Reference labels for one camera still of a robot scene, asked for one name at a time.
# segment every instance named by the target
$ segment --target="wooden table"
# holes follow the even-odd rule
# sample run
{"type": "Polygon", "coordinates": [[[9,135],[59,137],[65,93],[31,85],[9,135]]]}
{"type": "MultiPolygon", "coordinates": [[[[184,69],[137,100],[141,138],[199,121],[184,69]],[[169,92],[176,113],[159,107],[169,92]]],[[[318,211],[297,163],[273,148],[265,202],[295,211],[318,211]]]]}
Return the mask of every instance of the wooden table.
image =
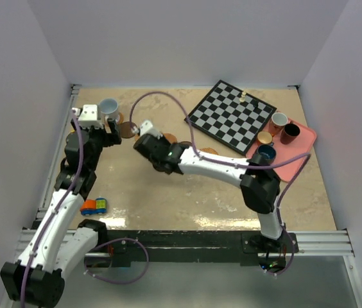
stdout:
{"type": "MultiPolygon", "coordinates": [[[[162,89],[177,97],[190,112],[210,88],[162,89]]],[[[128,120],[132,103],[153,89],[84,88],[77,107],[116,98],[128,120]]],[[[246,89],[247,93],[276,106],[288,117],[306,125],[295,89],[246,89]]],[[[149,119],[164,133],[189,141],[189,129],[181,109],[165,96],[144,98],[135,108],[133,121],[149,119]]],[[[241,157],[228,147],[194,129],[198,148],[214,148],[220,155],[241,157]]],[[[167,175],[154,170],[132,146],[134,138],[106,148],[96,171],[97,181],[89,198],[104,197],[108,212],[89,216],[108,228],[156,230],[259,229],[257,214],[248,209],[236,187],[195,175],[167,175]]],[[[282,202],[282,217],[289,230],[335,230],[331,208],[318,162],[313,156],[282,202]]],[[[84,217],[78,212],[71,228],[84,217]]]]}

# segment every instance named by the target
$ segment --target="black mug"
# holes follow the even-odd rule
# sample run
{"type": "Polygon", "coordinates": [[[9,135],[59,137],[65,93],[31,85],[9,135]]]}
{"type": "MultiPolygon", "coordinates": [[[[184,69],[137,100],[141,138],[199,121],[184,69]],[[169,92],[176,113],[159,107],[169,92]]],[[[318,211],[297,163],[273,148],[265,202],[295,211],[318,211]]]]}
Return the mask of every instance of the black mug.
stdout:
{"type": "Polygon", "coordinates": [[[290,122],[290,124],[287,124],[284,126],[284,129],[281,133],[281,143],[282,144],[289,144],[295,140],[301,133],[301,130],[299,129],[298,125],[294,124],[293,122],[290,122]]]}

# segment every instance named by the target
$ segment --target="checkered pattern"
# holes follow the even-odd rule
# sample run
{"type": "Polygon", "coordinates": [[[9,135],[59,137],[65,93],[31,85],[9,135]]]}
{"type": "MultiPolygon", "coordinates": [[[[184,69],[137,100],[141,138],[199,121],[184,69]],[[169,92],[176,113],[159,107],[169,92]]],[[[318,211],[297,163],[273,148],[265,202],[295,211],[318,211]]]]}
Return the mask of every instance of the checkered pattern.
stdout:
{"type": "Polygon", "coordinates": [[[276,108],[219,81],[189,114],[193,126],[245,155],[276,108]]]}

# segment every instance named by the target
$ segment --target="white wall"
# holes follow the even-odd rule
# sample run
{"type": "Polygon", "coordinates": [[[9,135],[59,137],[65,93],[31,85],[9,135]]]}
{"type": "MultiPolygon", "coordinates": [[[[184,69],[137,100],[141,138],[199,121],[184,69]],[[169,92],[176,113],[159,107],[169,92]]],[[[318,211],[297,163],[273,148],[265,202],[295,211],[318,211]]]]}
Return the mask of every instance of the white wall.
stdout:
{"type": "Polygon", "coordinates": [[[0,269],[37,211],[67,88],[26,0],[0,1],[0,269]]]}
{"type": "Polygon", "coordinates": [[[299,84],[347,0],[28,0],[69,81],[299,84]]]}
{"type": "Polygon", "coordinates": [[[350,0],[300,88],[338,228],[362,277],[362,0],[350,0]]]}

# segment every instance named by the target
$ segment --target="pink tray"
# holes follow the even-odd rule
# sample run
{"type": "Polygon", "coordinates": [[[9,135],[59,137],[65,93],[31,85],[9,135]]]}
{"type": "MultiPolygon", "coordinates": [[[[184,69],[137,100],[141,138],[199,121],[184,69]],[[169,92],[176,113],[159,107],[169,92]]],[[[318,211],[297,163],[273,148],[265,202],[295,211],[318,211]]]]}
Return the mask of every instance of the pink tray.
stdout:
{"type": "MultiPolygon", "coordinates": [[[[274,164],[284,162],[285,160],[291,159],[299,154],[311,151],[312,145],[316,139],[316,132],[296,121],[296,125],[300,128],[300,135],[290,144],[282,144],[280,142],[281,133],[274,136],[273,147],[277,151],[277,157],[274,160],[274,164]]],[[[264,127],[264,131],[268,131],[269,123],[264,127]]],[[[251,158],[258,148],[258,144],[255,142],[245,155],[247,158],[251,158]]],[[[279,175],[280,179],[284,182],[289,182],[294,174],[298,171],[301,166],[303,159],[298,159],[288,165],[280,168],[275,168],[275,172],[279,175]]]]}

